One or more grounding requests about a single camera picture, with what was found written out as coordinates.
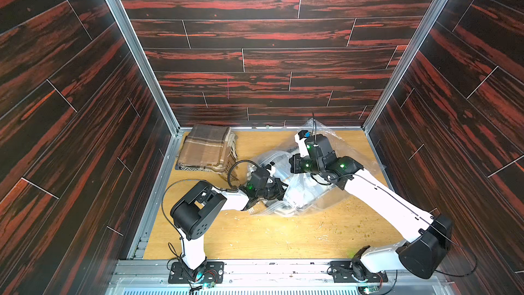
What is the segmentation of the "clear plastic vacuum bag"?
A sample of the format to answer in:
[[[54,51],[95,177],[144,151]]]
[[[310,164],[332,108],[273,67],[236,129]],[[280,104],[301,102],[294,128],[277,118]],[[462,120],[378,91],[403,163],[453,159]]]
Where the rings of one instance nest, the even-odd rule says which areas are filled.
[[[334,131],[333,129],[318,121],[314,122],[312,120],[307,121],[300,128],[307,131],[312,131],[313,128],[316,128],[317,135],[324,135],[330,140],[330,144],[338,157],[348,156],[356,159],[356,161],[363,164],[364,167],[368,169],[373,176],[380,176],[382,174],[379,164],[376,161],[366,157],[361,151],[351,146],[349,142],[343,140],[343,138],[340,137],[340,132]],[[299,148],[294,139],[295,134],[297,134],[297,131],[294,131],[291,135],[286,136],[284,140],[280,141],[279,144],[274,146],[271,150],[259,154],[256,157],[253,157],[251,160],[256,162],[256,164],[261,167],[271,162],[275,163],[276,171],[274,176],[281,179],[281,181],[284,183],[285,178],[293,175],[293,173],[290,172],[291,165],[289,163],[289,159],[294,154],[299,153]],[[322,178],[316,176],[314,179],[320,182]],[[281,211],[284,202],[276,199],[262,199],[259,203],[248,209],[248,212],[255,216],[268,216],[275,214],[280,217],[294,217],[327,210],[349,197],[351,197],[350,194],[333,185],[332,188],[324,193],[313,206],[303,213],[291,216],[284,215]]]

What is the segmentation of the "brown striped fringed scarf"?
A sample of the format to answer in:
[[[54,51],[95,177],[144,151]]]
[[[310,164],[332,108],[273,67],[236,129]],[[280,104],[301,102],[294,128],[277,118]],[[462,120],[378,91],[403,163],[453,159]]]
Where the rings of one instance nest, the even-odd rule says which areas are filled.
[[[217,173],[222,179],[237,162],[237,135],[231,127],[195,124],[184,139],[177,163]]]

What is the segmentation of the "white fringed scarf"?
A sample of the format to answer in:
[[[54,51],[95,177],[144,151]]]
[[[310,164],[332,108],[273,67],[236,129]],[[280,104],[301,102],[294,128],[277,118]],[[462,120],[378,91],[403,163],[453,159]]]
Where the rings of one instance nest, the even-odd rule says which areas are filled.
[[[327,191],[332,188],[332,184],[321,179],[320,182],[308,173],[293,174],[284,179],[288,185],[284,198],[282,213],[291,216],[303,213],[308,210],[315,202]]]

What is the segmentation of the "black white chevron scarf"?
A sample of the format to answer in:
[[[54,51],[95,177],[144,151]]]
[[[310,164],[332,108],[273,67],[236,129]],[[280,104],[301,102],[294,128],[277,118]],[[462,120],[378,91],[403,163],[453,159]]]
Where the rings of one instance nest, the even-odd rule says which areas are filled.
[[[180,171],[198,171],[199,170],[198,167],[191,166],[191,165],[181,165],[178,163],[175,165],[175,169],[180,170]]]

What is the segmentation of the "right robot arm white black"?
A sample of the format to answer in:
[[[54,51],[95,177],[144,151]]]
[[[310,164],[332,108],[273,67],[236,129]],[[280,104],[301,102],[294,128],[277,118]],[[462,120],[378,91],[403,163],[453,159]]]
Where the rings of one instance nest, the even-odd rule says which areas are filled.
[[[354,158],[338,157],[327,137],[303,130],[295,141],[299,152],[289,159],[292,173],[311,173],[357,197],[403,237],[396,244],[361,248],[352,258],[353,278],[364,282],[384,270],[406,270],[429,279],[450,251],[453,222],[409,203]]]

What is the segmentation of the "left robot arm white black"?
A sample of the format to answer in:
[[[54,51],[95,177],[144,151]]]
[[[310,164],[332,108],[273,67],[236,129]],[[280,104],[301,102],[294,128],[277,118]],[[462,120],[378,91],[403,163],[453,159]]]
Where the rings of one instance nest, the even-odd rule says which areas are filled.
[[[234,188],[218,188],[206,180],[199,180],[171,209],[172,225],[180,235],[182,268],[193,280],[205,272],[207,256],[204,234],[219,213],[226,210],[247,211],[262,200],[281,201],[288,185],[274,176],[270,164],[255,165],[248,180]]]

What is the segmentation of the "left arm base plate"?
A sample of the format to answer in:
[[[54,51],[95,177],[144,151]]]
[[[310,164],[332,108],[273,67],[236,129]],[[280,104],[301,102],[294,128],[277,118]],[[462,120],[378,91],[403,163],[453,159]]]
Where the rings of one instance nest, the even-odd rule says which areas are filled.
[[[195,270],[184,262],[173,262],[170,267],[168,284],[204,284],[213,287],[221,284],[224,278],[225,263],[205,261]]]

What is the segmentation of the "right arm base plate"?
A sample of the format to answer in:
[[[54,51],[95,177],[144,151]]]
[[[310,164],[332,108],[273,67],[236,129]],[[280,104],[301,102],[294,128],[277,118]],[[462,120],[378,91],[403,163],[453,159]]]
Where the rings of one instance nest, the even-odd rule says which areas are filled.
[[[352,261],[331,261],[328,265],[327,274],[333,277],[335,283],[382,284],[388,282],[386,273],[371,273],[363,265],[354,264]]]

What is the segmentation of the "front aluminium rail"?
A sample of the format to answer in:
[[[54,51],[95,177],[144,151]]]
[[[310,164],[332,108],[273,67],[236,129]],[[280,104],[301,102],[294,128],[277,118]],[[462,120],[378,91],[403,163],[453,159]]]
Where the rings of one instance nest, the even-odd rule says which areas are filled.
[[[223,268],[201,284],[170,284],[166,260],[120,261],[107,294],[454,294],[452,284],[434,275],[419,279],[389,270],[383,281],[337,283],[329,259],[225,259]]]

